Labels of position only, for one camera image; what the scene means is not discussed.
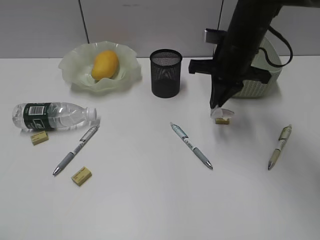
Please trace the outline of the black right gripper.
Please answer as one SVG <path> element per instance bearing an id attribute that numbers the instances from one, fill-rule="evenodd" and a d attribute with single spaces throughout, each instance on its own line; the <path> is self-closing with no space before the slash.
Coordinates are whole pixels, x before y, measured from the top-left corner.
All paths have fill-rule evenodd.
<path id="1" fill-rule="evenodd" d="M 227 100 L 240 92 L 244 87 L 244 80 L 259 81 L 263 84 L 270 81 L 271 73 L 268 70 L 252 66 L 260 45 L 250 42 L 243 46 L 219 43 L 211 59 L 190 60 L 190 74 L 211 76 L 211 109 L 222 107 Z"/>

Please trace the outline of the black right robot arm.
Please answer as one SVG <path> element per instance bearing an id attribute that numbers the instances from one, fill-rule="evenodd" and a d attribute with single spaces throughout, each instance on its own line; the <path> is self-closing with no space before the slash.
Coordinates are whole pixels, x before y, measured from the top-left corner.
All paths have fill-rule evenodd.
<path id="1" fill-rule="evenodd" d="M 279 8 L 279 4 L 267 0 L 239 0 L 228 30 L 217 31 L 212 59 L 190 61 L 189 73 L 211 75 L 211 109 L 222 107 L 240 92 L 245 80 L 269 82 L 271 73 L 252 66 L 252 62 Z"/>

